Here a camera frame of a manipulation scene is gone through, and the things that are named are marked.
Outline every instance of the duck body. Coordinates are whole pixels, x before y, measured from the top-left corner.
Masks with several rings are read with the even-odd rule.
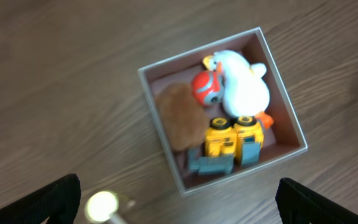
[[[242,55],[232,50],[215,52],[211,59],[209,68],[213,69],[217,63],[223,67],[223,108],[229,116],[255,116],[266,110],[270,93],[261,79],[267,71],[264,64],[250,65]]]

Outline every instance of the orange duck foot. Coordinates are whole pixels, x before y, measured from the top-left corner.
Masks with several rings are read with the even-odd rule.
[[[274,123],[274,120],[271,116],[265,114],[265,112],[259,112],[257,115],[254,116],[256,119],[259,119],[262,121],[262,124],[264,126],[265,129],[268,129],[270,128],[273,123]]]

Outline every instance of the yellow beak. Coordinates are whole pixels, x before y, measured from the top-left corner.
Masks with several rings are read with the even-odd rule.
[[[209,55],[203,59],[203,64],[206,67],[207,70],[212,71],[213,68],[211,68],[210,61],[213,60],[213,56]]]

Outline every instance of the open box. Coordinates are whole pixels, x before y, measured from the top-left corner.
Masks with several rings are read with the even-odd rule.
[[[174,154],[170,148],[154,99],[173,82],[190,83],[197,73],[205,70],[201,63],[202,59],[219,50],[235,50],[250,63],[262,62],[266,65],[267,73],[263,79],[270,90],[270,103],[266,113],[275,120],[275,123],[265,133],[264,146],[260,150],[257,164],[235,166],[230,175],[189,174],[186,173],[185,154]],[[218,182],[233,180],[307,151],[307,143],[295,111],[259,27],[140,68],[139,76],[168,163],[182,195]],[[217,107],[207,109],[207,112],[210,118],[221,115]]]

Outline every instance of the brown wooden floor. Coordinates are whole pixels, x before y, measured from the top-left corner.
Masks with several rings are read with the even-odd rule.
[[[257,26],[309,151],[181,198],[137,69]],[[76,223],[101,189],[131,223],[280,223],[281,177],[358,214],[358,1],[0,0],[0,208],[67,173]]]

